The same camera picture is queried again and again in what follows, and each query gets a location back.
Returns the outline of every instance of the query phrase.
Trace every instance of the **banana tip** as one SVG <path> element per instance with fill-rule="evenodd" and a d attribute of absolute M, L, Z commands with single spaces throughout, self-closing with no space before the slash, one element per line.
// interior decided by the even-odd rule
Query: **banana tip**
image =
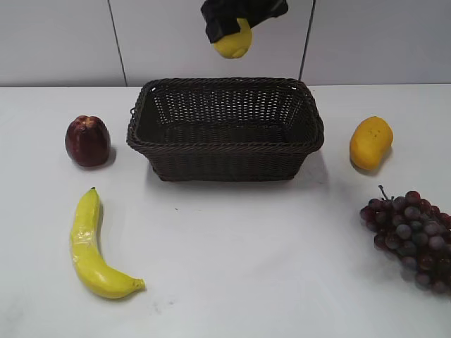
<path fill-rule="evenodd" d="M 146 283 L 144 282 L 144 280 L 136 279 L 134 284 L 135 284 L 136 290 L 146 289 Z"/>

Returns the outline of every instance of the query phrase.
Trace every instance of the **grape stem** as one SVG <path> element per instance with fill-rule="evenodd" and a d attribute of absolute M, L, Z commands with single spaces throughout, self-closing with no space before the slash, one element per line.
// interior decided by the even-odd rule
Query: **grape stem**
<path fill-rule="evenodd" d="M 379 189 L 382 191 L 382 195 L 385 197 L 385 200 L 389 201 L 390 199 L 388 198 L 387 194 L 383 191 L 382 185 L 379 185 Z"/>

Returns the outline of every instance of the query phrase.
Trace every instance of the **bunch of grapes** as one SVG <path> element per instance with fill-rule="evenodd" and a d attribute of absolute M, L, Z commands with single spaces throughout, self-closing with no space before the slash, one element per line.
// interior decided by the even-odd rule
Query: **bunch of grapes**
<path fill-rule="evenodd" d="M 422 199 L 418 192 L 372 199 L 360 210 L 377 235 L 377 249 L 395 254 L 406 269 L 416 271 L 417 284 L 442 294 L 451 289 L 451 217 Z"/>

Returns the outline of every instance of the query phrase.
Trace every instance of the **basket rim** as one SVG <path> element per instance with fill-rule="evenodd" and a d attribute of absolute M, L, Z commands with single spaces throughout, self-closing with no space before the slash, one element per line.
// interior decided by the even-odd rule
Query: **basket rim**
<path fill-rule="evenodd" d="M 254 82 L 256 84 L 284 84 L 291 85 L 296 87 L 300 91 L 304 92 L 309 99 L 311 99 L 313 104 L 309 104 L 310 111 L 312 113 L 312 118 L 316 122 L 316 137 L 309 142 L 226 142 L 226 143 L 207 143 L 207 142 L 198 142 L 198 143 L 163 143 L 163 142 L 148 142 L 140 139 L 137 136 L 137 129 L 140 125 L 140 118 L 142 114 L 142 109 L 146 103 L 146 99 L 148 94 L 151 94 L 152 87 L 157 85 L 171 85 L 177 82 L 180 84 L 187 85 L 195 85 L 195 84 L 203 84 L 203 85 L 212 85 L 212 84 L 227 84 L 227 83 L 236 83 L 236 82 Z M 146 83 L 141 91 L 138 99 L 136 101 L 135 107 L 130 109 L 132 113 L 132 117 L 130 119 L 130 123 L 128 125 L 128 134 L 127 134 L 127 143 L 130 147 L 138 150 L 137 148 L 146 147 L 146 152 L 149 153 L 151 150 L 155 152 L 160 151 L 170 151 L 174 150 L 176 152 L 190 150 L 192 148 L 196 148 L 195 151 L 219 151 L 223 150 L 228 152 L 240 152 L 240 151 L 270 151 L 273 149 L 275 152 L 314 152 L 319 150 L 324 142 L 324 126 L 321 117 L 319 116 L 318 109 L 316 107 L 315 99 L 311 95 L 310 90 L 307 88 L 305 83 L 295 79 L 285 79 L 285 78 L 272 78 L 272 77 L 218 77 L 218 78 L 165 78 L 160 80 L 153 80 Z"/>

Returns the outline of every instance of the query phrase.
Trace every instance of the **red grape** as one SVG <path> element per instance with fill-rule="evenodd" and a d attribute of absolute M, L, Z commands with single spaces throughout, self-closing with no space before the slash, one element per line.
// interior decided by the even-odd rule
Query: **red grape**
<path fill-rule="evenodd" d="M 434 258 L 428 254 L 423 255 L 419 258 L 418 264 L 423 270 L 431 270 L 434 267 Z"/>
<path fill-rule="evenodd" d="M 437 262 L 437 269 L 439 273 L 446 273 L 451 268 L 451 261 L 449 258 L 441 258 Z"/>
<path fill-rule="evenodd" d="M 422 287 L 427 287 L 431 282 L 431 278 L 426 273 L 417 273 L 415 280 Z"/>
<path fill-rule="evenodd" d="M 431 204 L 427 199 L 420 200 L 420 210 L 422 213 L 428 213 L 431 210 Z"/>
<path fill-rule="evenodd" d="M 393 208 L 392 201 L 389 201 L 387 199 L 384 199 L 382 201 L 382 209 L 390 211 L 392 210 L 392 208 Z"/>
<path fill-rule="evenodd" d="M 376 219 L 376 222 L 378 224 L 381 224 L 381 225 L 385 224 L 387 222 L 387 220 L 388 220 L 388 213 L 387 213 L 387 211 L 379 211 L 376 214 L 375 219 Z"/>
<path fill-rule="evenodd" d="M 401 256 L 414 256 L 416 254 L 416 245 L 411 241 L 405 241 L 397 249 L 397 252 Z"/>
<path fill-rule="evenodd" d="M 380 227 L 378 230 L 378 234 L 383 234 L 384 236 L 386 236 L 388 233 L 388 229 L 386 227 Z"/>
<path fill-rule="evenodd" d="M 418 204 L 420 203 L 421 197 L 418 192 L 410 191 L 406 193 L 406 200 L 409 204 Z"/>
<path fill-rule="evenodd" d="M 445 245 L 445 240 L 441 236 L 434 236 L 429 239 L 429 247 L 432 250 L 441 250 Z"/>
<path fill-rule="evenodd" d="M 382 201 L 380 199 L 372 199 L 368 203 L 368 206 L 374 211 L 382 210 Z"/>
<path fill-rule="evenodd" d="M 440 213 L 438 219 L 443 222 L 444 226 L 446 226 L 448 229 L 450 228 L 451 216 L 449 216 L 447 213 Z"/>
<path fill-rule="evenodd" d="M 374 246 L 376 249 L 387 250 L 385 245 L 385 236 L 383 234 L 377 234 L 374 236 Z"/>
<path fill-rule="evenodd" d="M 407 206 L 406 198 L 403 196 L 399 196 L 395 198 L 395 200 L 393 201 L 393 208 L 396 211 L 402 211 L 406 206 Z"/>
<path fill-rule="evenodd" d="M 418 220 L 421 215 L 421 211 L 414 206 L 408 206 L 406 210 L 404 210 L 404 215 L 408 220 Z"/>
<path fill-rule="evenodd" d="M 437 206 L 431 206 L 431 213 L 434 216 L 439 216 L 440 215 L 440 209 Z"/>
<path fill-rule="evenodd" d="M 399 224 L 396 228 L 396 234 L 401 239 L 408 239 L 412 235 L 412 229 L 407 224 Z"/>
<path fill-rule="evenodd" d="M 371 222 L 374 219 L 375 215 L 376 212 L 374 212 L 374 210 L 371 209 L 369 206 L 366 206 L 360 210 L 360 217 L 362 218 L 362 220 L 365 220 L 366 222 Z"/>
<path fill-rule="evenodd" d="M 366 222 L 366 228 L 372 232 L 378 231 L 378 225 L 373 222 Z"/>
<path fill-rule="evenodd" d="M 434 284 L 432 284 L 432 291 L 437 294 L 444 294 L 447 290 L 448 287 L 441 280 L 438 280 L 437 282 L 434 282 Z"/>
<path fill-rule="evenodd" d="M 428 220 L 431 220 L 431 218 L 428 216 L 428 214 L 427 213 L 422 213 L 421 215 L 420 215 L 420 221 L 421 222 L 427 222 Z"/>
<path fill-rule="evenodd" d="M 423 229 L 423 223 L 419 222 L 418 220 L 413 220 L 409 224 L 413 231 L 420 231 L 421 229 Z"/>
<path fill-rule="evenodd" d="M 388 234 L 385 238 L 385 245 L 392 250 L 396 250 L 400 247 L 401 241 L 396 234 Z"/>
<path fill-rule="evenodd" d="M 424 232 L 429 236 L 436 236 L 438 234 L 438 223 L 436 221 L 431 221 L 424 226 Z"/>
<path fill-rule="evenodd" d="M 438 234 L 445 234 L 446 232 L 448 232 L 446 230 L 446 226 L 444 226 L 443 224 L 439 224 L 438 225 Z"/>
<path fill-rule="evenodd" d="M 401 259 L 403 266 L 409 270 L 416 270 L 416 259 L 413 257 L 403 257 Z"/>
<path fill-rule="evenodd" d="M 405 223 L 405 219 L 402 215 L 394 215 L 392 217 L 392 224 L 397 227 L 400 224 Z"/>
<path fill-rule="evenodd" d="M 418 246 L 425 246 L 429 243 L 429 237 L 424 232 L 417 232 L 412 235 L 412 241 Z"/>
<path fill-rule="evenodd" d="M 442 233 L 442 237 L 448 244 L 451 244 L 451 231 L 448 229 L 445 230 L 444 233 Z"/>

